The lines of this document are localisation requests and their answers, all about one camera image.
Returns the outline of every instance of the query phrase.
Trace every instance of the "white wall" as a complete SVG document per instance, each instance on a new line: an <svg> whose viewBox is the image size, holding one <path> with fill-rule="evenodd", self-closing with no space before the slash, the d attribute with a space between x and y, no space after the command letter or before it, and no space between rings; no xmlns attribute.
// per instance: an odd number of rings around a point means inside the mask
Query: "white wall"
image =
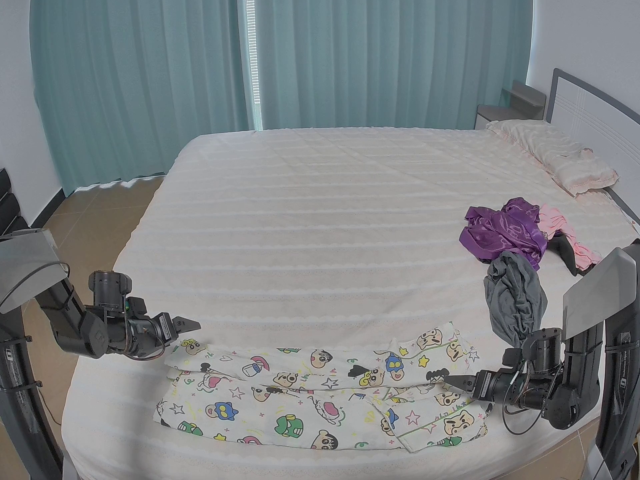
<svg viewBox="0 0 640 480"><path fill-rule="evenodd" d="M30 0L0 0L0 168L28 224L60 190L33 96Z"/></svg>
<svg viewBox="0 0 640 480"><path fill-rule="evenodd" d="M640 0L534 0L527 83L548 97L556 67L640 112Z"/></svg>

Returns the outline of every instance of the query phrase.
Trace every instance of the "nightstand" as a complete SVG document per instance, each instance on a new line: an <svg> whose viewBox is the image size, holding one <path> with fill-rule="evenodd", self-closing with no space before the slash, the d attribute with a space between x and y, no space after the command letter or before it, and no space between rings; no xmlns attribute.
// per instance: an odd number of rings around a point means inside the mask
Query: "nightstand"
<svg viewBox="0 0 640 480"><path fill-rule="evenodd" d="M547 102L547 96L544 93L517 80L513 81L511 89L502 89L502 92L509 101L509 106L478 105L476 130L484 130L486 124L491 121L542 119Z"/></svg>

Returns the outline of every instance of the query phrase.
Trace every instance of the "brown floor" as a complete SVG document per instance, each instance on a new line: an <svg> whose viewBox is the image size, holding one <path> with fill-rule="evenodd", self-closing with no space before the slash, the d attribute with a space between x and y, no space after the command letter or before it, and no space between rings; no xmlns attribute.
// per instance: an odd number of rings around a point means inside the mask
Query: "brown floor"
<svg viewBox="0 0 640 480"><path fill-rule="evenodd" d="M92 301L87 285L89 274L94 270L110 270L113 267L160 183L162 178L155 178L139 180L131 188L117 184L110 188L93 188L75 193L60 205L45 225L58 244L60 258L71 265L71 281L86 303ZM26 333L33 336L29 355L35 377L42 380L42 394L55 419L61 421L76 357L57 347L47 318L34 301L23 308L23 314ZM59 425L51 418L49 422L62 446ZM588 423L539 458L498 478L577 480L582 471L584 452L596 430L597 422ZM2 425L0 450L0 478L28 479Z"/></svg>

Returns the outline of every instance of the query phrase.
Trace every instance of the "bed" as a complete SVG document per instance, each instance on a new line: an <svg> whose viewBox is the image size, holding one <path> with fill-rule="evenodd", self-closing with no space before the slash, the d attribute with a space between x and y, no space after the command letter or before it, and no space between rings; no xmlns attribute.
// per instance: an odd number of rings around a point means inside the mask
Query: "bed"
<svg viewBox="0 0 640 480"><path fill-rule="evenodd" d="M587 145L625 181L628 165L602 150L611 152L606 141L620 137L628 147L631 131L617 126L630 111L567 77L554 73L548 120L576 139L586 133ZM631 119L637 134L640 117ZM637 212L635 193L622 193L613 196ZM389 335L411 339L451 320L485 366L497 368L506 343L489 324L486 265L458 236L470 205L500 208L515 196L560 208L579 239L603 255L637 237L611 194L572 198L530 155L489 130L236 132L201 136L183 149L115 269L132 277L132 294L151 313L201 322L192 336L201 342L375 349ZM549 300L543 325L561 326L562 295L577 278L552 253L539 276ZM489 436L414 454L220 443L152 421L166 374L161 360L80 358L62 436L82 478L484 480L575 430L542 421L514 437L494 412Z"/></svg>

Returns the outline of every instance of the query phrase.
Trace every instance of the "black baseboard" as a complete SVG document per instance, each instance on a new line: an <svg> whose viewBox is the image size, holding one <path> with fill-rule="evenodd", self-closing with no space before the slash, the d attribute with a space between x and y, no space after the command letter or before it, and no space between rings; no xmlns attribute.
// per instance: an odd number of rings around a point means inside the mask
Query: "black baseboard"
<svg viewBox="0 0 640 480"><path fill-rule="evenodd" d="M58 206L60 206L60 204L62 204L62 201L64 201L65 199L65 193L62 188L60 188L58 193L53 196L51 201L49 201L49 203L44 207L44 210L41 211L40 215L38 215L33 221L33 224L31 224L31 228L43 227L44 224L46 224L50 217L53 215L53 212L58 209Z"/></svg>

